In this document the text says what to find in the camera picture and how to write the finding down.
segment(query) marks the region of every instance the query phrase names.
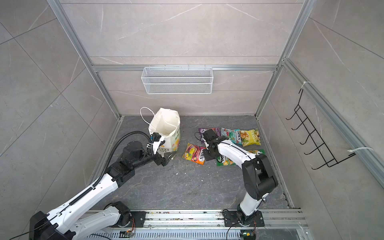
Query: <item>white cable tie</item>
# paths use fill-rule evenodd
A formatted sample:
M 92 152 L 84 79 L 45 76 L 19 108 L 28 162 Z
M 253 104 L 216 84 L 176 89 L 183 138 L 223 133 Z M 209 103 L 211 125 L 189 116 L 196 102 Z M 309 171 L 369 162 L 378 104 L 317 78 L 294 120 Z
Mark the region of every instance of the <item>white cable tie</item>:
M 357 150 L 360 150 L 360 149 L 369 149 L 369 150 L 373 150 L 373 148 L 371 147 L 358 147 L 358 148 L 355 148 L 355 149 L 350 149 L 350 150 L 347 150 L 348 152 L 354 152 L 354 151 L 357 151 Z
M 304 82 L 303 82 L 303 85 L 301 86 L 301 88 L 303 88 L 303 87 L 304 87 L 304 84 L 306 84 L 306 83 L 310 83 L 310 82 L 305 82 L 305 81 L 304 81 Z

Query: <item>black metal hook rack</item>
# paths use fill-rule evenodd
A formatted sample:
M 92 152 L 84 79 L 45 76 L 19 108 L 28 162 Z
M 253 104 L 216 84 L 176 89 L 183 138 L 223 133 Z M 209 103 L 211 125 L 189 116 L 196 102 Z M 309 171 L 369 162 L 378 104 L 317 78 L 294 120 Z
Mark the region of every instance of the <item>black metal hook rack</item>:
M 297 117 L 300 119 L 301 123 L 300 123 L 300 125 L 299 125 L 297 128 L 295 128 L 295 129 L 291 128 L 291 129 L 292 129 L 292 130 L 297 130 L 301 125 L 303 125 L 303 126 L 305 127 L 305 130 L 306 130 L 307 133 L 308 133 L 308 137 L 307 137 L 307 139 L 305 140 L 305 142 L 304 142 L 304 143 L 301 143 L 301 142 L 300 142 L 300 144 L 301 144 L 301 145 L 306 144 L 307 141 L 308 141 L 308 139 L 311 138 L 312 141 L 313 141 L 313 143 L 314 143 L 314 145 L 316 146 L 316 148 L 315 148 L 312 152 L 310 152 L 310 153 L 304 153 L 304 154 L 305 154 L 305 155 L 309 155 L 309 154 L 313 153 L 314 151 L 318 150 L 318 152 L 320 153 L 322 159 L 324 160 L 325 163 L 324 163 L 323 165 L 321 165 L 320 167 L 317 167 L 317 168 L 312 168 L 312 169 L 313 169 L 313 170 L 317 170 L 317 169 L 319 169 L 319 168 L 321 168 L 321 167 L 323 167 L 323 166 L 325 166 L 325 165 L 327 165 L 328 167 L 332 167 L 332 166 L 335 166 L 336 164 L 341 163 L 342 161 L 347 160 L 347 159 L 350 158 L 350 157 L 355 156 L 355 155 L 356 155 L 355 153 L 351 153 L 351 154 L 348 155 L 348 157 L 344 158 L 344 159 L 341 160 L 341 161 L 337 161 L 337 160 L 336 160 L 336 158 L 335 158 L 334 155 L 332 154 L 331 150 L 329 149 L 329 147 L 327 146 L 327 144 L 324 142 L 323 137 L 319 134 L 319 132 L 317 131 L 317 129 L 315 128 L 315 126 L 312 124 L 312 122 L 311 122 L 311 120 L 309 119 L 309 117 L 307 116 L 307 114 L 304 112 L 304 110 L 303 110 L 303 109 L 301 108 L 301 106 L 300 106 L 300 100 L 301 100 L 301 96 L 303 95 L 303 89 L 300 89 L 299 94 L 300 94 L 300 98 L 299 98 L 299 102 L 297 103 L 297 105 L 296 105 L 296 107 L 295 107 L 295 109 L 294 109 L 294 110 L 295 110 L 295 113 L 294 113 L 290 118 L 285 118 L 285 119 L 287 119 L 287 120 L 291 120 L 295 115 L 297 115 Z M 303 114 L 305 115 L 305 119 L 304 119 L 304 120 L 302 120 L 301 117 L 299 116 L 299 114 L 297 113 L 299 110 L 301 110 L 301 111 L 303 112 Z M 308 122 L 312 125 L 312 127 L 313 127 L 313 129 L 314 129 L 313 131 L 311 131 L 311 132 L 308 131 L 308 128 L 307 128 L 307 127 L 305 126 L 305 124 L 304 124 L 305 121 L 308 121 Z M 314 141 L 314 139 L 313 139 L 313 137 L 312 137 L 312 134 L 313 134 L 313 133 L 317 133 L 318 136 L 320 137 L 320 139 L 321 139 L 320 145 L 317 145 L 316 142 Z M 324 158 L 322 152 L 321 152 L 320 149 L 319 149 L 319 148 L 320 148 L 321 146 L 323 146 L 323 145 L 327 148 L 327 150 L 329 151 L 329 153 L 330 153 L 331 156 L 332 156 L 332 159 L 329 160 L 329 161 L 325 160 L 325 158 Z

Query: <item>purple snack bag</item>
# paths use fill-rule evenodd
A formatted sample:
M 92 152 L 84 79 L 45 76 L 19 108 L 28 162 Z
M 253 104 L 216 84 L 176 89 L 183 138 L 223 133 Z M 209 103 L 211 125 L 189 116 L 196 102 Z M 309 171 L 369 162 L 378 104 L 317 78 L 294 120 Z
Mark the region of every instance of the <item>purple snack bag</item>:
M 204 144 L 205 141 L 204 141 L 204 137 L 203 137 L 203 133 L 206 131 L 206 130 L 209 130 L 209 129 L 212 129 L 216 135 L 218 137 L 221 136 L 221 133 L 220 133 L 220 128 L 219 127 L 210 127 L 210 128 L 199 128 L 199 133 L 200 133 L 200 139 L 201 139 L 201 143 Z

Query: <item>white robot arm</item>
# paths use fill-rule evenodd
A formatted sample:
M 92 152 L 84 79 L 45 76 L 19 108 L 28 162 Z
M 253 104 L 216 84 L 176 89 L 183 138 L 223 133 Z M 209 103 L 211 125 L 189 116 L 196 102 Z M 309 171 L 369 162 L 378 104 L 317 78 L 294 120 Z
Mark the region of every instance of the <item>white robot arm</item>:
M 247 191 L 237 207 L 237 218 L 242 225 L 249 225 L 262 201 L 278 185 L 268 158 L 247 152 L 226 137 L 218 137 L 213 130 L 203 133 L 206 161 L 223 155 L 231 159 L 243 171 L 244 187 Z
M 147 136 L 150 144 L 147 151 L 137 141 L 128 143 L 119 161 L 108 167 L 109 161 L 117 146 L 131 133 L 122 137 L 114 146 L 106 162 L 102 175 L 66 203 L 49 211 L 47 214 L 38 212 L 30 220 L 30 239 L 32 240 L 78 240 L 102 228 L 111 225 L 126 226 L 131 220 L 130 209 L 121 202 L 89 217 L 79 219 L 93 205 L 109 193 L 115 191 L 135 174 L 135 169 L 149 163 L 166 166 L 174 155 L 165 154 L 161 157 L 156 153 L 162 139 L 154 133 Z M 227 156 L 243 171 L 244 186 L 247 190 L 243 201 L 237 208 L 237 220 L 242 225 L 249 225 L 265 197 L 277 186 L 270 163 L 265 155 L 256 156 L 237 147 L 226 137 L 218 137 L 212 130 L 204 133 L 207 149 L 204 151 L 206 161 L 218 156 Z

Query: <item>wire mesh basket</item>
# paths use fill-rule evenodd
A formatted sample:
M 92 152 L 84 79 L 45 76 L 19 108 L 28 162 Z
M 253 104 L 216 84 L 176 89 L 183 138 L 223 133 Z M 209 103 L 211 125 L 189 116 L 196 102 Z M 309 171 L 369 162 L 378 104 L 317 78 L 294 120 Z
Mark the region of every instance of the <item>wire mesh basket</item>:
M 146 67 L 141 75 L 148 94 L 211 93 L 211 67 Z

